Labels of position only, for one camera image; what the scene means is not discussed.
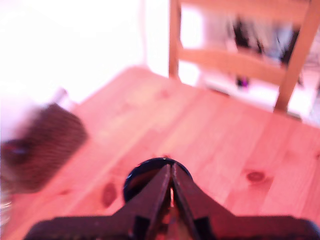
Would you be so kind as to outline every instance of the wood grain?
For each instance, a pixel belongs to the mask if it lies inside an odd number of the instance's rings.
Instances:
[[[163,155],[236,214],[286,213],[320,224],[319,129],[137,67],[74,112],[88,141],[42,191],[14,196],[3,239],[20,240],[56,216],[113,214],[124,204],[128,173]],[[262,182],[248,182],[254,171]]]

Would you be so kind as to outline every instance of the overexposed light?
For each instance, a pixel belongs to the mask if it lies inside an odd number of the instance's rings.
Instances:
[[[189,62],[179,62],[179,77],[181,82],[195,86],[199,80],[200,70],[197,65]]]
[[[203,17],[197,9],[182,8],[180,36],[185,48],[198,48],[203,44]]]

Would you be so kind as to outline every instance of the blurry object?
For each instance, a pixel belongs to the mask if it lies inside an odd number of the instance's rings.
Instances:
[[[129,174],[132,189],[140,190],[112,216],[42,220],[24,240],[320,239],[317,225],[307,219],[234,215],[206,195],[182,164],[165,160],[150,159],[131,172],[135,176]]]
[[[1,199],[1,229],[0,234],[4,232],[5,225],[10,220],[11,208],[12,208],[12,186],[3,177],[0,178],[0,199]]]
[[[279,86],[274,110],[287,112],[299,74],[303,69],[319,27],[320,0],[246,0],[242,4],[239,4],[237,0],[171,0],[170,3],[170,77],[179,79],[179,60],[182,60],[240,77],[256,78]],[[235,53],[213,46],[203,49],[184,47],[180,40],[181,9],[186,5],[207,12],[211,11],[213,14],[234,15],[237,18],[251,19],[251,21],[292,23],[293,28],[298,30],[298,35],[288,65],[283,66],[277,61],[266,59],[261,54],[247,49],[241,49]],[[257,51],[267,52],[269,43],[261,37],[262,34],[253,31],[252,35],[255,36],[253,42],[257,45]],[[244,40],[244,42],[248,41],[250,46],[249,33],[247,39]]]
[[[56,102],[66,95],[63,90]],[[39,191],[86,140],[80,119],[57,103],[43,109],[21,139],[3,144],[2,174],[19,192]]]

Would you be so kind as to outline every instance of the black plastic object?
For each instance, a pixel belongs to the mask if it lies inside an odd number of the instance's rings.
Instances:
[[[127,203],[150,182],[165,165],[177,164],[191,179],[190,172],[180,162],[167,157],[152,158],[140,163],[128,175],[124,182],[123,197]]]

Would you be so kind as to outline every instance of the wood knot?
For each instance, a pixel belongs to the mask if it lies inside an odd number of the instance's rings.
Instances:
[[[67,194],[69,194],[70,192],[71,192],[70,189],[65,189],[65,190],[62,190],[62,191],[59,193],[59,195],[67,195]]]
[[[246,175],[246,178],[253,183],[262,182],[265,179],[265,174],[259,171],[253,171]]]
[[[117,191],[113,183],[107,183],[102,191],[102,204],[108,208],[117,198]]]

